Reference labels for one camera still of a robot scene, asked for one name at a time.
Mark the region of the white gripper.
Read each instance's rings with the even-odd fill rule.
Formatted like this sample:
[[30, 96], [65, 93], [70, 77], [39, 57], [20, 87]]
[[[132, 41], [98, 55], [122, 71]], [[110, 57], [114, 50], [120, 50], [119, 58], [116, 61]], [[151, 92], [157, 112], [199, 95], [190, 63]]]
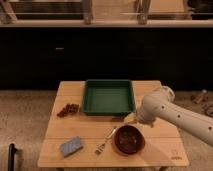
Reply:
[[141, 102], [135, 112], [135, 120], [144, 125], [149, 125], [150, 127], [153, 126], [154, 122], [156, 121], [156, 117], [147, 111], [146, 104]]

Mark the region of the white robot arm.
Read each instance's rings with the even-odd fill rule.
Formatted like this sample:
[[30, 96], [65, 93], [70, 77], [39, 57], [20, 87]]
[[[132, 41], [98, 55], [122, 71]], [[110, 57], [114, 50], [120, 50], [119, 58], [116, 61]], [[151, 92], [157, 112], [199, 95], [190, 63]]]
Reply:
[[184, 109], [173, 103], [174, 91], [161, 86], [145, 95], [135, 118], [141, 124], [152, 124], [163, 119], [213, 147], [213, 118]]

